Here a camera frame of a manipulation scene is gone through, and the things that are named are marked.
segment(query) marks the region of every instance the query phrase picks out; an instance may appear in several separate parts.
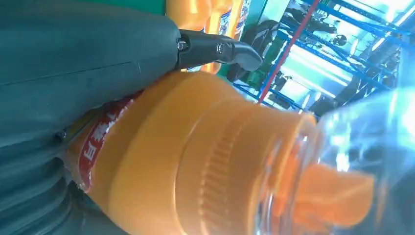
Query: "black machine part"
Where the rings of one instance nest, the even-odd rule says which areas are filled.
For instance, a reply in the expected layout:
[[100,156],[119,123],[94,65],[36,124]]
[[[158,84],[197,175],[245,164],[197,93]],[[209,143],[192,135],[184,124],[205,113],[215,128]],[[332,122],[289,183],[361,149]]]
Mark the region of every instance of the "black machine part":
[[[241,41],[250,45],[260,57],[265,57],[265,49],[268,43],[272,42],[273,35],[277,31],[279,23],[273,20],[266,20],[259,25],[249,28]],[[234,82],[249,74],[250,70],[246,70],[240,64],[233,64],[230,66],[227,79]]]
[[0,147],[57,133],[172,70],[213,61],[255,70],[262,63],[244,43],[179,31],[166,16],[98,3],[27,2],[0,8]]
[[239,64],[247,71],[254,71],[262,64],[261,56],[248,44],[222,35],[200,31],[180,30],[177,69],[200,66],[212,61]]

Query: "orange bottle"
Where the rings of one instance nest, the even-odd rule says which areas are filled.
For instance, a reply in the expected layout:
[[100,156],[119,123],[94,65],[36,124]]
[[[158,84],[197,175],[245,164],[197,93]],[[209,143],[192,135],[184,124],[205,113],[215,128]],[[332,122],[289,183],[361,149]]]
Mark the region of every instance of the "orange bottle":
[[[212,0],[212,14],[206,23],[206,33],[226,35],[231,20],[232,0]],[[202,70],[216,74],[220,70],[220,63],[209,63]]]
[[231,37],[235,40],[240,40],[242,31],[245,26],[245,21],[248,17],[249,7],[251,5],[251,0],[234,0],[233,7],[234,9],[231,13],[231,21],[229,30],[227,33],[228,37]]
[[[131,235],[266,231],[258,215],[272,213],[268,205],[280,189],[294,188],[283,182],[295,182],[296,164],[303,161],[297,153],[318,136],[313,117],[253,104],[205,72],[172,72],[98,113],[88,115],[93,121],[81,121],[85,127],[70,142],[66,165],[79,186]],[[318,177],[305,181],[301,192],[307,194],[316,182]],[[280,198],[286,204],[286,196]],[[313,192],[301,201],[305,211],[316,198]],[[353,208],[353,200],[347,202]],[[326,216],[326,207],[321,211],[318,215]]]
[[211,12],[210,0],[166,1],[166,15],[181,29],[204,30]]

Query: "bright light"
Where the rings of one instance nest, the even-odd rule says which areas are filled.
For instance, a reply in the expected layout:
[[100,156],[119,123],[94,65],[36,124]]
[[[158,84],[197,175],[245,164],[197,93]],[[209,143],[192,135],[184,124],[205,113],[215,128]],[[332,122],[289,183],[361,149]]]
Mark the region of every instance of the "bright light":
[[330,143],[332,145],[342,146],[346,143],[346,138],[344,136],[332,136]]
[[292,75],[294,78],[297,78],[299,80],[302,80],[304,83],[306,83],[307,85],[313,87],[314,89],[317,89],[318,91],[327,94],[328,96],[334,98],[336,97],[333,93],[330,93],[329,91],[323,89],[322,87],[310,82],[308,79],[305,79],[303,77],[301,77],[300,75],[298,75],[298,73],[292,71],[291,69],[287,69],[287,68],[282,68],[282,70],[286,71],[287,73],[289,73],[290,75]]
[[[396,22],[396,24],[395,25],[397,25],[397,26],[400,26],[401,24],[403,24],[404,23],[404,21],[408,18],[408,17],[410,17],[412,14],[413,14],[413,12],[415,11],[415,5],[407,12],[407,13],[405,13],[405,15],[403,15],[402,16],[402,18],[401,19],[399,19],[397,22]],[[391,32],[388,32],[387,34],[386,34],[386,37],[388,37],[388,36],[390,36],[391,35]],[[384,43],[384,41],[385,41],[385,38],[381,38],[373,47],[372,47],[372,51],[374,51],[374,50],[376,50],[378,47],[380,47],[380,45],[382,45],[382,43]]]
[[354,55],[356,53],[357,45],[359,44],[359,39],[354,40],[353,44],[351,45],[350,54]]
[[[296,55],[300,55],[299,57],[301,59],[304,59],[306,61],[313,61],[314,64],[316,64],[318,67],[324,68],[326,71],[330,71],[332,74],[335,74],[336,76],[338,76],[338,77],[340,77],[340,78],[342,78],[346,81],[351,81],[351,77],[345,75],[343,73],[343,71],[344,71],[343,69],[341,69],[341,68],[337,67],[336,65],[333,65],[330,62],[328,62],[328,61],[326,61],[326,60],[324,60],[324,59],[322,59],[322,58],[320,58],[320,57],[318,57],[318,56],[316,56],[316,55],[314,55],[314,54],[312,54],[312,53],[310,53],[310,52],[308,52],[308,51],[306,51],[306,50],[304,50],[300,47],[298,47],[297,45],[294,45],[291,48],[291,52],[292,52],[291,54],[295,53]],[[330,57],[333,60],[336,60],[337,62],[339,62],[343,65],[350,66],[350,64],[348,62],[339,60],[339,59],[337,59],[336,57],[333,57],[333,56],[330,56]]]
[[395,13],[396,13],[396,10],[390,6],[385,16],[386,21],[392,22],[395,19]]
[[372,47],[372,51],[376,50],[378,47],[380,47],[380,45],[382,45],[382,43],[385,41],[385,38],[381,38],[373,47]]
[[338,171],[348,172],[350,168],[349,156],[345,153],[338,153],[336,157],[336,164]]
[[310,100],[310,94],[307,95],[307,97],[305,98],[304,102],[301,105],[301,108],[304,109],[305,106],[307,106],[308,101]]
[[404,23],[404,21],[405,21],[408,17],[410,17],[414,11],[415,11],[415,5],[414,5],[414,6],[413,6],[413,7],[412,7],[412,8],[411,8],[411,9],[410,9],[407,13],[405,13],[401,19],[399,19],[399,20],[396,22],[396,25],[397,25],[397,26],[400,26],[402,23]]
[[316,97],[314,97],[314,100],[317,101],[320,99],[320,97],[322,96],[321,92],[317,92]]
[[344,81],[342,81],[342,80],[340,80],[340,79],[336,78],[335,76],[332,76],[332,75],[328,74],[326,71],[323,71],[323,70],[319,69],[317,66],[312,65],[312,64],[310,64],[310,63],[308,63],[307,61],[303,60],[303,59],[302,59],[302,58],[300,58],[299,56],[297,56],[297,55],[295,55],[295,54],[291,54],[291,56],[292,56],[295,60],[297,60],[297,61],[299,61],[299,62],[303,63],[303,64],[304,64],[304,65],[306,65],[307,67],[309,67],[309,68],[311,68],[311,69],[313,69],[313,70],[315,70],[315,71],[317,71],[317,72],[321,73],[322,75],[324,75],[324,76],[328,77],[329,79],[331,79],[331,80],[333,80],[333,81],[335,81],[335,82],[339,83],[340,85],[342,85],[342,86],[344,86],[344,87],[346,87],[346,86],[347,86],[347,83],[346,83],[346,82],[344,82]]

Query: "bottle label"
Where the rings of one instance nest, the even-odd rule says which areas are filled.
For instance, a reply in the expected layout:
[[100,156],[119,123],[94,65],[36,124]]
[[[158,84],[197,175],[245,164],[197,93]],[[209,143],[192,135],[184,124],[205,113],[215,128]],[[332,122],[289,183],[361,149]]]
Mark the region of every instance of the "bottle label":
[[225,35],[229,28],[229,22],[231,21],[231,11],[223,14],[219,23],[219,35]]
[[71,127],[81,134],[69,145],[65,164],[70,168],[73,179],[83,191],[88,192],[91,188],[92,169],[105,144],[108,132],[141,93],[138,92],[134,96],[109,104],[103,113],[89,113],[88,116],[93,117],[93,121],[83,130],[80,130],[77,122]]
[[239,16],[238,24],[236,25],[236,33],[240,34],[244,28],[245,21],[248,17],[249,7],[251,6],[251,0],[243,0],[241,14]]

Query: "orange flip-top spout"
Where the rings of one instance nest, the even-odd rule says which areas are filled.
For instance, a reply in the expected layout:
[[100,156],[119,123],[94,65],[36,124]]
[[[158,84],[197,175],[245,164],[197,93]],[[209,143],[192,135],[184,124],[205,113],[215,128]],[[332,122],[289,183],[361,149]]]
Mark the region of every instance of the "orange flip-top spout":
[[[289,164],[291,170],[298,169],[298,161],[293,156]],[[290,196],[288,186],[279,191],[273,207],[275,221],[283,216]],[[292,223],[299,231],[295,234],[302,234],[300,231],[329,234],[333,226],[349,228],[357,225],[368,214],[373,194],[374,178],[370,175],[338,172],[323,164],[308,166],[294,195]]]

